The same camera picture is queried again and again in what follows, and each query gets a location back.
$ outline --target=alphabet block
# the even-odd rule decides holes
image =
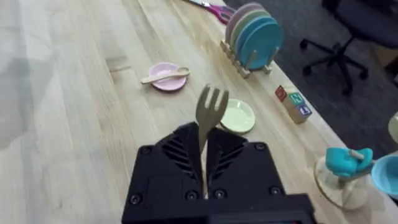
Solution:
[[[294,123],[301,124],[312,114],[311,109],[305,104],[304,97],[294,86],[279,85],[275,95],[283,103]]]
[[[294,109],[288,110],[288,112],[290,118],[292,118],[296,124],[304,123],[312,114],[311,109],[306,104],[298,105]]]
[[[305,101],[300,93],[289,93],[287,94],[287,97],[282,103],[284,104],[287,110],[293,110],[298,105],[304,105]]]
[[[278,99],[283,102],[287,96],[287,93],[282,85],[278,86],[278,89],[275,91],[276,96],[278,96]]]

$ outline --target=fork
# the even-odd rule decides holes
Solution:
[[[203,148],[207,140],[207,133],[212,128],[214,128],[223,118],[229,98],[228,90],[224,91],[220,104],[216,110],[216,102],[218,95],[220,94],[220,89],[215,88],[210,98],[209,106],[206,107],[206,100],[208,98],[209,91],[210,91],[210,86],[206,85],[202,90],[197,103],[196,118],[199,125],[198,135],[199,135],[200,154],[202,154],[203,152]]]

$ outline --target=chair base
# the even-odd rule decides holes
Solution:
[[[344,46],[341,46],[339,43],[337,43],[333,46],[333,48],[329,48],[329,47],[320,45],[314,41],[311,41],[308,39],[303,39],[300,43],[301,49],[304,50],[308,47],[308,45],[312,45],[312,46],[318,48],[319,50],[328,54],[326,57],[318,59],[318,60],[308,64],[307,66],[303,67],[303,74],[304,75],[311,74],[311,70],[312,70],[311,68],[313,66],[320,65],[322,63],[327,63],[327,67],[331,67],[332,65],[337,64],[340,67],[340,70],[341,70],[344,80],[345,80],[346,86],[343,88],[343,94],[345,96],[350,96],[350,94],[353,91],[353,81],[352,81],[349,71],[347,69],[347,64],[352,65],[361,70],[359,77],[362,80],[365,80],[368,78],[368,69],[364,65],[362,65],[359,62],[344,55],[347,47],[353,40],[354,40],[354,37],[351,37],[350,40],[344,44]]]

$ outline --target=black chair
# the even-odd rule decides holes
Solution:
[[[359,77],[363,80],[368,77],[368,69],[345,55],[347,47],[354,39],[359,39],[375,42],[392,49],[398,48],[398,21],[372,9],[359,0],[324,0],[323,6],[328,8],[349,29],[351,38],[345,44],[337,43],[332,48],[303,39],[300,43],[301,49],[306,49],[309,44],[328,54],[305,66],[303,74],[311,74],[311,67],[321,63],[327,63],[327,67],[337,63],[346,82],[343,94],[349,96],[353,91],[353,82],[346,65],[349,64],[360,69]]]

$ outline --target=blue plate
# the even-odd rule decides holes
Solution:
[[[249,69],[258,69],[268,63],[276,48],[280,48],[283,41],[283,30],[277,23],[266,23],[255,29],[244,41],[239,61],[245,65],[254,50],[256,57],[248,66]]]
[[[253,19],[251,22],[249,22],[243,29],[242,32],[238,35],[238,38],[236,39],[234,47],[234,52],[235,55],[239,55],[242,45],[244,41],[249,37],[249,35],[256,30],[259,26],[262,24],[268,23],[268,22],[273,22],[276,23],[275,19],[272,18],[271,16],[260,16],[255,19]]]

